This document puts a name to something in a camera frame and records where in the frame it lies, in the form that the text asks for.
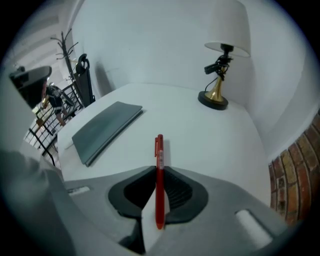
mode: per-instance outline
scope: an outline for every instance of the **pen label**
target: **pen label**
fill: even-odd
[[[165,168],[164,165],[164,151],[159,150],[159,169],[163,170]]]

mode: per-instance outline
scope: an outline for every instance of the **pen clip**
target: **pen clip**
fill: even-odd
[[[157,145],[158,145],[158,137],[154,140],[154,157],[157,156]]]

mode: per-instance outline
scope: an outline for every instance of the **black lamp base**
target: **black lamp base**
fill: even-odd
[[[215,109],[215,110],[225,110],[228,106],[228,100],[224,97],[223,101],[215,101],[213,99],[208,98],[205,95],[206,91],[200,91],[198,94],[198,100],[205,106],[211,108],[211,109]]]

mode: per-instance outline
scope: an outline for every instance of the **table lamp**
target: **table lamp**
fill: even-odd
[[[210,40],[204,46],[223,55],[204,68],[207,75],[217,73],[217,82],[212,90],[199,92],[198,100],[209,108],[225,110],[228,100],[221,95],[221,84],[232,60],[229,55],[250,57],[249,22],[246,7],[237,0],[217,0],[212,17]]]

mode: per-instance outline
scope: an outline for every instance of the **pen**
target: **pen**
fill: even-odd
[[[164,188],[164,137],[155,138],[154,156],[156,157],[155,185],[155,223],[160,230],[165,224],[165,188]]]

